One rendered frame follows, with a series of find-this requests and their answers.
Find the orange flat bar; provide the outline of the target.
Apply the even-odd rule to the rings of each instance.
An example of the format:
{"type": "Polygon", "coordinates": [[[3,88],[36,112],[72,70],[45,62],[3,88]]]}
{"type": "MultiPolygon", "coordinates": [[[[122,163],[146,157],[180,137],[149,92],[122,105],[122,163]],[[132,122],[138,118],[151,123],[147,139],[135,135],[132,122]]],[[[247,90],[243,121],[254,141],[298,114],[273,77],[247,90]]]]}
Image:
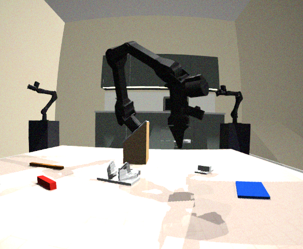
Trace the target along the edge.
{"type": "Polygon", "coordinates": [[[31,166],[37,166],[37,167],[43,167],[43,168],[51,168],[51,169],[64,169],[64,166],[61,165],[51,165],[51,164],[44,164],[44,163],[38,163],[38,162],[31,162],[31,166]]]}

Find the blue flat rectangular plate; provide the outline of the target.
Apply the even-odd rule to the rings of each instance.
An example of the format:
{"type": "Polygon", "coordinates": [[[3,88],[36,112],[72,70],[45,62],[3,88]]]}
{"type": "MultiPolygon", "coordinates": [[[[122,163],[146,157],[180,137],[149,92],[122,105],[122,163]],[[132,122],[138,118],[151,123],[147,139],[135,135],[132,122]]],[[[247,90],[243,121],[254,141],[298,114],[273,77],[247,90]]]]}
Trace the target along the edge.
{"type": "Polygon", "coordinates": [[[238,198],[270,199],[270,195],[262,182],[236,181],[238,198]]]}

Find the red rectangular block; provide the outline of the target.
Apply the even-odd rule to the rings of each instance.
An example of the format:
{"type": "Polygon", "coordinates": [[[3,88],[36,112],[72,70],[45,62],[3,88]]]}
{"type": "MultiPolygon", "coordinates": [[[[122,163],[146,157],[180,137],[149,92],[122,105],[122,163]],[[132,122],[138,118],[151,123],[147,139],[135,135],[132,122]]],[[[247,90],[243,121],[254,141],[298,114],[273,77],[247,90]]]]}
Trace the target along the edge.
{"type": "Polygon", "coordinates": [[[56,189],[56,182],[48,177],[45,176],[37,176],[37,183],[41,184],[42,186],[46,187],[49,190],[56,189]]]}

